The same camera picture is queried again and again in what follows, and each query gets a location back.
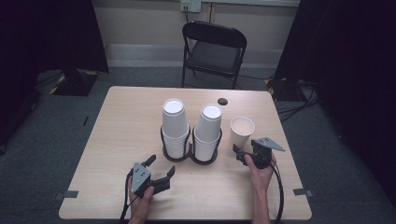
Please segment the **black curtain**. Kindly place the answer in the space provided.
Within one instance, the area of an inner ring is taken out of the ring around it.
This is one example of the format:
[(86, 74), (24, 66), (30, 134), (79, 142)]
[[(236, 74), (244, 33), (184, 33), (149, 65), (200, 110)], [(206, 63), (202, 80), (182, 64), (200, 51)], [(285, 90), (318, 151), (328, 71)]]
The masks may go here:
[(0, 0), (0, 154), (48, 70), (109, 71), (92, 0)]
[(396, 206), (396, 0), (300, 0), (275, 77), (316, 83)]

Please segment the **black double cup holder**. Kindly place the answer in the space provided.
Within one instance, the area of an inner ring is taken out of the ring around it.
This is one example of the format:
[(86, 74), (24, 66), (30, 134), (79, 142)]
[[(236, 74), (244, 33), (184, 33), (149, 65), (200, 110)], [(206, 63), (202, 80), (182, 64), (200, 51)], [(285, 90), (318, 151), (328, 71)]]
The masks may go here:
[(221, 137), (222, 130), (219, 130), (219, 136), (214, 142), (204, 143), (195, 136), (195, 129), (189, 129), (173, 143), (172, 139), (161, 131), (163, 155), (169, 161), (180, 162), (191, 158), (197, 164), (208, 165), (213, 163), (218, 156)]

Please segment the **white wall socket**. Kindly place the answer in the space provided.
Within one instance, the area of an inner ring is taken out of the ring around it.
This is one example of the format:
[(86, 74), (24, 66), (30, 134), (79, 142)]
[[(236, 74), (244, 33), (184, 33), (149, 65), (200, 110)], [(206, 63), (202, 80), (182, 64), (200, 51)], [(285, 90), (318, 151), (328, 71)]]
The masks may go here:
[(200, 13), (202, 2), (199, 0), (180, 0), (180, 10), (182, 12)]

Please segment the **grey tape strip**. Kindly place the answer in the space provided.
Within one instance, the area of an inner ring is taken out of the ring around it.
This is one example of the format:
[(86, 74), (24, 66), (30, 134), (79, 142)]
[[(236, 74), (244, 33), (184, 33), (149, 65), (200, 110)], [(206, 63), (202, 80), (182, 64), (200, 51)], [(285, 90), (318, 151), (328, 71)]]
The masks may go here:
[(307, 198), (314, 196), (314, 192), (312, 189), (294, 189), (293, 193), (295, 196), (305, 195)]
[(60, 201), (60, 200), (62, 200), (64, 198), (77, 198), (77, 196), (78, 196), (78, 191), (77, 190), (67, 190), (67, 191), (64, 191), (64, 192), (57, 193), (54, 196), (54, 199), (56, 201)]

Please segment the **person's right hand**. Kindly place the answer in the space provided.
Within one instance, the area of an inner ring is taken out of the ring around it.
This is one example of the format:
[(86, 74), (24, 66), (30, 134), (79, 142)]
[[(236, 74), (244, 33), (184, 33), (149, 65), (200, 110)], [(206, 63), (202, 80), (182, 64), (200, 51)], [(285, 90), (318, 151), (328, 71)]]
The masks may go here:
[(245, 155), (245, 161), (250, 171), (250, 182), (254, 193), (266, 193), (272, 179), (274, 170), (271, 167), (259, 169), (256, 167), (253, 159)]

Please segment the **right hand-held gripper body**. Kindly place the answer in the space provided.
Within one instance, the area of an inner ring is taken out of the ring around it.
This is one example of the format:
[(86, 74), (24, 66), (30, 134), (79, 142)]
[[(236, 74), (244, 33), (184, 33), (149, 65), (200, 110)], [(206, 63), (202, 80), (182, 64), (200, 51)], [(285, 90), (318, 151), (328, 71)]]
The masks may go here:
[[(246, 152), (246, 155), (249, 155), (257, 168), (259, 169), (264, 169), (268, 167), (271, 164), (272, 161), (272, 150), (279, 150), (279, 151), (284, 151), (284, 148), (280, 146), (278, 143), (270, 139), (269, 137), (263, 137), (259, 139), (253, 139), (250, 142), (253, 152), (248, 153)], [(247, 165), (244, 158), (237, 158), (238, 161), (241, 161), (244, 165)]]

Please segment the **person's left hand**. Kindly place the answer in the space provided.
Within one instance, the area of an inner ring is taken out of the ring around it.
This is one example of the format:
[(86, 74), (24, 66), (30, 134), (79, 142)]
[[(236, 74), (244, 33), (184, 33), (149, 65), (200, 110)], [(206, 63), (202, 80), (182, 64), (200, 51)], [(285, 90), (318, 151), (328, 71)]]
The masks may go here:
[(128, 180), (128, 193), (131, 206), (131, 216), (128, 224), (144, 224), (149, 215), (150, 204), (153, 199), (154, 187), (148, 187), (142, 198), (131, 192), (132, 178)]

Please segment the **black folding chair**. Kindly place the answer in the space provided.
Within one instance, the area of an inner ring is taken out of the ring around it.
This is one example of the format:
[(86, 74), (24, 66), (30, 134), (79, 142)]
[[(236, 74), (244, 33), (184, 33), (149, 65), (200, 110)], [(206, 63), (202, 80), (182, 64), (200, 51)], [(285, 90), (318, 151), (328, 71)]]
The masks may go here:
[(182, 27), (184, 39), (182, 81), (186, 70), (231, 78), (233, 88), (244, 60), (247, 39), (237, 29), (206, 21), (190, 21)]

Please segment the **stack of white cups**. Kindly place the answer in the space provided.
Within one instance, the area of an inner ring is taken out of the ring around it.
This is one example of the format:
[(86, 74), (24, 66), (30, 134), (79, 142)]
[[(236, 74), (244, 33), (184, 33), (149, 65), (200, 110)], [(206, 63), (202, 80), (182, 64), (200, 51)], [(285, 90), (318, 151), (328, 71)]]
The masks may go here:
[(180, 99), (171, 98), (163, 103), (162, 139), (166, 154), (179, 160), (187, 154), (187, 139), (190, 125), (187, 122), (185, 106)]
[(216, 105), (204, 105), (194, 127), (194, 157), (201, 162), (211, 161), (220, 140), (222, 112)]

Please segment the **black stand base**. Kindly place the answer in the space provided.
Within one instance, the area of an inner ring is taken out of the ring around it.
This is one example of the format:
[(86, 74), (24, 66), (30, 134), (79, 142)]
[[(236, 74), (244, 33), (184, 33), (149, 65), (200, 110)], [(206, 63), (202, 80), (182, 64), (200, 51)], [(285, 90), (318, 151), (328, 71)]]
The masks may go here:
[(275, 101), (300, 101), (297, 86), (286, 79), (274, 80), (273, 78), (267, 78), (264, 83)]
[(88, 96), (98, 73), (93, 71), (79, 71), (77, 69), (63, 70), (62, 76), (49, 91), (53, 95)]

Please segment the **white paper cup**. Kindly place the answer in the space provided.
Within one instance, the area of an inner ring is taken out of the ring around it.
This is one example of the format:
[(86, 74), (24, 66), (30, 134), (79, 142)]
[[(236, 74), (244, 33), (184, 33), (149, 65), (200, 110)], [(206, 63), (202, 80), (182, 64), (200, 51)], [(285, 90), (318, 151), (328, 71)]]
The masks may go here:
[(254, 122), (247, 117), (235, 117), (230, 124), (230, 142), (241, 148), (255, 131)]

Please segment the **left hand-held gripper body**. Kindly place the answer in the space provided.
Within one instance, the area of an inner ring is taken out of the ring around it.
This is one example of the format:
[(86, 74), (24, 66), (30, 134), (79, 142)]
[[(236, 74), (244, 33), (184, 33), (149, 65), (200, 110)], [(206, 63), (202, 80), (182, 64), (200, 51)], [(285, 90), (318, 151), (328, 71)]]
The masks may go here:
[(149, 187), (154, 187), (153, 194), (170, 189), (171, 171), (165, 177), (157, 180), (151, 179), (151, 171), (147, 162), (137, 162), (132, 170), (131, 192), (142, 198)]

